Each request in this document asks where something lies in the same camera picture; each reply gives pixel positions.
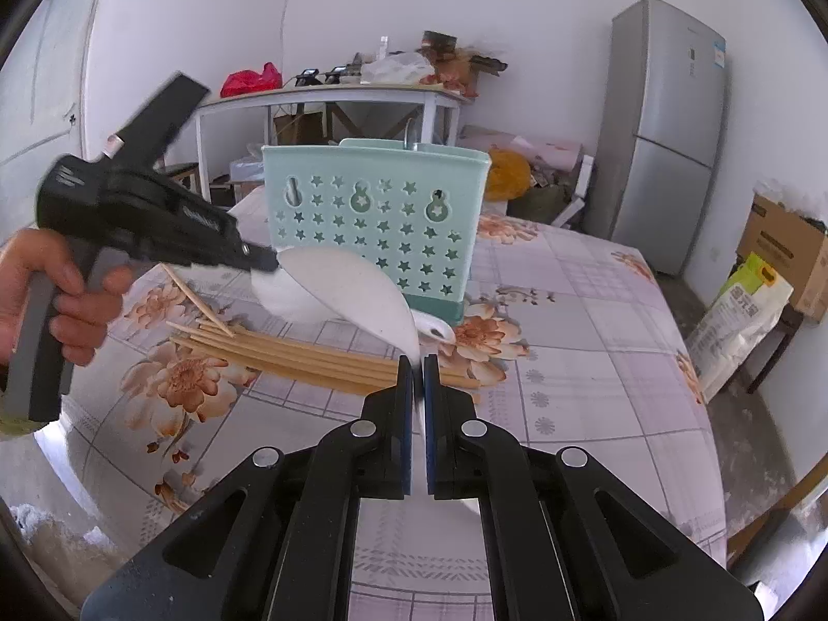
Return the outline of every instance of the red plastic bag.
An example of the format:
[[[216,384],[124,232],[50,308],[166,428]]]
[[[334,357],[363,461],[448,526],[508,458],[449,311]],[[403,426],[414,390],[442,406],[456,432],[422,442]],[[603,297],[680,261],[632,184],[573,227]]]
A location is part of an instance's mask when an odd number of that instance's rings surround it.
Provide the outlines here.
[[[274,91],[282,86],[282,75],[276,66],[266,63],[261,74],[253,70],[242,70],[227,77],[225,85],[221,87],[221,97],[241,96],[256,91]]]

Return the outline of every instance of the floral tablecloth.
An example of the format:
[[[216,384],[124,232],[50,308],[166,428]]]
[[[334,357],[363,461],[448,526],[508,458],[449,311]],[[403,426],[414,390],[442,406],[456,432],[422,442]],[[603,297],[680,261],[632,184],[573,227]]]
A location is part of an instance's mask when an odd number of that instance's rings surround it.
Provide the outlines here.
[[[235,209],[269,243],[260,192]],[[392,357],[347,323],[289,324],[257,303],[249,275],[181,269],[226,320]],[[529,446],[589,450],[653,508],[725,562],[725,506],[711,427],[685,346],[636,250],[483,215],[457,344],[423,344],[482,381],[479,417]],[[258,446],[312,446],[363,398],[200,356],[167,320],[199,312],[156,267],[127,297],[92,366],[76,371],[61,421],[38,441],[81,505],[127,555]],[[413,437],[421,454],[421,436]],[[492,618],[479,518],[424,492],[363,501],[350,618]]]

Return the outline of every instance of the gray refrigerator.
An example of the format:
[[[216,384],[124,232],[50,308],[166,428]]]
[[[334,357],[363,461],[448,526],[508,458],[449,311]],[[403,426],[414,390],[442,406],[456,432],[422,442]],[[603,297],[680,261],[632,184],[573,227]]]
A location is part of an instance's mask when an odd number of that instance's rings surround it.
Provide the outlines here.
[[[682,269],[711,184],[725,105],[726,46],[661,0],[613,20],[610,76],[584,230]]]

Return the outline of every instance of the freezer door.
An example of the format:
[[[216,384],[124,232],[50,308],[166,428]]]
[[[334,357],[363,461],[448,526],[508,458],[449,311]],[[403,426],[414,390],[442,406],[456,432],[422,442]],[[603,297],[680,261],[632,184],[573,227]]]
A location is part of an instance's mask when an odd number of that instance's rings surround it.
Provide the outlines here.
[[[725,105],[725,40],[648,0],[647,72],[638,136],[713,167]]]
[[[710,181],[704,165],[639,140],[611,240],[639,249],[656,271],[676,275]]]

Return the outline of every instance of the basket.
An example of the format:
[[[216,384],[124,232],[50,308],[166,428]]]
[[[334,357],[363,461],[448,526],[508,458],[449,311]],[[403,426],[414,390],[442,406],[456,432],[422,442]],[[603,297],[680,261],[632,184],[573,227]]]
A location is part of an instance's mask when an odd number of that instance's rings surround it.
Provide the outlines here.
[[[416,147],[397,140],[264,147],[271,241],[277,250],[354,250],[393,279],[411,308],[456,325],[491,160],[460,147]]]

